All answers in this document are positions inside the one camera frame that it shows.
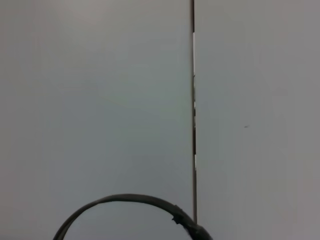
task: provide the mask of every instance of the white wall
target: white wall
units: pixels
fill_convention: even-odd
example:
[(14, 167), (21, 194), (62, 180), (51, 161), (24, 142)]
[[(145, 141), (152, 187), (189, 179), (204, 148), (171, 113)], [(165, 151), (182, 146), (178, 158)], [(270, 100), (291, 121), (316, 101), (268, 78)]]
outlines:
[(320, 2), (195, 1), (198, 222), (320, 236)]
[[(2, 0), (0, 32), (0, 239), (49, 240), (111, 194), (192, 214), (189, 1)], [(86, 212), (67, 235), (106, 238), (187, 236), (130, 203)]]

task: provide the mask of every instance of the black cable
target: black cable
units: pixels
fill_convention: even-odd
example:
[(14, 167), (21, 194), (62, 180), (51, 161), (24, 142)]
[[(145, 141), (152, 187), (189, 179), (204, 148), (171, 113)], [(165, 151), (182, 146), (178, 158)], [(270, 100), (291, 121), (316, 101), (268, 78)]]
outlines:
[(65, 235), (70, 228), (71, 224), (79, 217), (84, 211), (103, 203), (109, 202), (135, 202), (148, 204), (158, 207), (173, 216), (176, 224), (181, 224), (184, 229), (189, 233), (193, 240), (212, 240), (209, 233), (202, 227), (197, 225), (181, 208), (177, 205), (173, 205), (168, 201), (162, 200), (157, 197), (139, 195), (139, 194), (118, 194), (111, 195), (101, 198), (99, 200), (93, 201), (80, 209), (78, 209), (74, 214), (72, 214), (59, 228), (56, 232), (53, 240), (63, 240)]

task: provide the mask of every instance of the black wire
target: black wire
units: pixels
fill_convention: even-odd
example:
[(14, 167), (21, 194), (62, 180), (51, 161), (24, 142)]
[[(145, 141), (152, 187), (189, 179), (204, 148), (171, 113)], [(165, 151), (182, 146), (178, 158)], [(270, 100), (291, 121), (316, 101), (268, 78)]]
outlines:
[(84, 211), (98, 204), (109, 203), (109, 202), (135, 202), (135, 203), (153, 205), (155, 207), (158, 207), (170, 213), (173, 216), (172, 220), (174, 220), (176, 224), (181, 224), (185, 228), (185, 230), (189, 233), (189, 235), (193, 240), (211, 240), (212, 239), (208, 234), (208, 232), (203, 227), (194, 223), (194, 221), (177, 205), (173, 205), (168, 201), (165, 201), (153, 196), (139, 195), (139, 194), (118, 194), (118, 195), (106, 196), (104, 198), (93, 201), (81, 207), (80, 209), (78, 209), (62, 224), (62, 226), (56, 232), (53, 240), (63, 240), (72, 223)]

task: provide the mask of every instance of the gray wall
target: gray wall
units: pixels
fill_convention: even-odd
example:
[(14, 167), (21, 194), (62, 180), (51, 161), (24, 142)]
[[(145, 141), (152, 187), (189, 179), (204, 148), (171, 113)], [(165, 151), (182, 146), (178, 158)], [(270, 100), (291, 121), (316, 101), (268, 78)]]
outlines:
[[(0, 239), (49, 240), (119, 193), (192, 214), (192, 33), (185, 0), (0, 1)], [(171, 216), (91, 209), (67, 239), (185, 239)]]
[(198, 221), (320, 236), (320, 2), (195, 1)]

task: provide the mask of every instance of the curved cable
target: curved cable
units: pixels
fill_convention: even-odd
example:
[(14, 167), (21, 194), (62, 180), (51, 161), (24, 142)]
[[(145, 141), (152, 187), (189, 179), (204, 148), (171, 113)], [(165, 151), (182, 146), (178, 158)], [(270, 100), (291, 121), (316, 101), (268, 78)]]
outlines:
[(68, 229), (72, 223), (86, 210), (103, 203), (109, 202), (135, 202), (148, 204), (158, 207), (173, 216), (176, 224), (181, 224), (184, 229), (189, 233), (193, 240), (212, 240), (209, 233), (202, 227), (197, 225), (181, 208), (177, 205), (173, 205), (168, 201), (162, 200), (157, 197), (140, 195), (140, 194), (118, 194), (103, 197), (99, 200), (88, 203), (87, 205), (78, 209), (74, 214), (72, 214), (59, 228), (56, 232), (53, 240), (63, 240), (67, 234)]

